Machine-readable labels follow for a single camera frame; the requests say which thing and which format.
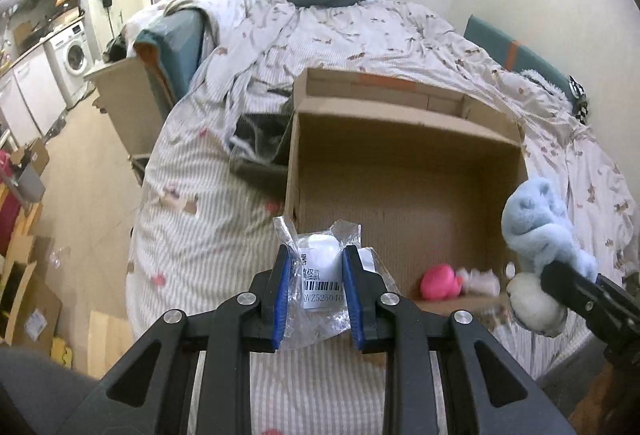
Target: mattress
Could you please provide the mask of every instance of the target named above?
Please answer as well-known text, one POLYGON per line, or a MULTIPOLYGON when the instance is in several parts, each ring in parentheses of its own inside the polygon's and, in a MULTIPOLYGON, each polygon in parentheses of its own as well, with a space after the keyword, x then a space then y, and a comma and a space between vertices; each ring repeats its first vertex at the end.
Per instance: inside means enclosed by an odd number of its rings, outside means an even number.
MULTIPOLYGON (((216 15, 208 14, 214 26, 216 15)), ((418 4, 296 9, 285 0, 255 0, 200 65, 146 168, 127 275, 135 336, 167 309, 191 315, 218 307, 272 265, 278 241, 271 219, 282 203, 229 173, 229 143, 240 113, 277 112, 308 66, 432 83, 510 109, 522 126, 529 175, 552 180, 600 271, 620 283, 637 269, 636 204, 625 179, 591 129, 553 95, 501 68, 418 4), (167 205, 167 193, 191 206, 167 205)), ((494 335, 533 378, 590 337, 575 314, 555 339, 494 319, 494 335)), ((254 433, 380 433, 384 370, 360 356, 348 334, 298 351, 252 354, 254 433)))

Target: cabinet door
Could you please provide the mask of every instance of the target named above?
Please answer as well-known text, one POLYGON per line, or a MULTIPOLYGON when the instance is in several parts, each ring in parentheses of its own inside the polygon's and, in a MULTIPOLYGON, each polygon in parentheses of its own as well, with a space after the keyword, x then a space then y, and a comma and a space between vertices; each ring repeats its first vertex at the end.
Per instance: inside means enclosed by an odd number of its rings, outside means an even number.
POLYGON ((0 113, 4 124, 11 130, 18 146, 28 144, 40 136, 40 132, 22 100, 13 72, 7 72, 0 79, 0 113))
POLYGON ((53 77, 43 47, 36 48, 14 66, 22 97, 41 134, 45 135, 65 110, 65 100, 53 77))

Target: white plush ball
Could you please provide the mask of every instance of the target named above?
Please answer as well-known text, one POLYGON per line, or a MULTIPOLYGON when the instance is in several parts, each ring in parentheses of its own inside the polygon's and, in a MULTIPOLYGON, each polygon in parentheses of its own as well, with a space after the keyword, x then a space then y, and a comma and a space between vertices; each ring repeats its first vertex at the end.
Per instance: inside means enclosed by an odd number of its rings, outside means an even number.
POLYGON ((531 332, 555 338, 564 330, 566 307, 540 287, 540 278, 530 272, 517 274, 507 285, 514 319, 531 332))

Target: pink toy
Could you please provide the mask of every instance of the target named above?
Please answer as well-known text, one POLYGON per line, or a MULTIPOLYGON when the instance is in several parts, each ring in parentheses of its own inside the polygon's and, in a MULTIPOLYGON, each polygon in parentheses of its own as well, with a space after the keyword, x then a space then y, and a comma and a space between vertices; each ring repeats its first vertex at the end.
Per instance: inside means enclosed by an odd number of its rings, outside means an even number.
POLYGON ((420 294, 427 301, 440 301, 457 297, 462 289, 462 278, 456 276, 450 265, 443 263, 431 267, 422 276, 420 294))

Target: white plush toy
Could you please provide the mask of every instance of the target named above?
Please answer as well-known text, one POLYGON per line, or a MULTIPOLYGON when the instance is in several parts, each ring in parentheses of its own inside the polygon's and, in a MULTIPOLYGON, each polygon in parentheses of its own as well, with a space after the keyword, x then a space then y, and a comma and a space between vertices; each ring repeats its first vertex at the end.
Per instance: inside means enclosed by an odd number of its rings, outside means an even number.
POLYGON ((516 275, 507 285, 514 317, 533 332, 557 336, 564 329, 567 312, 540 287, 542 270, 561 261, 595 281, 598 262, 576 245, 566 206, 549 180, 529 179, 508 198, 502 212, 502 235, 521 261, 530 265, 530 272, 516 275))

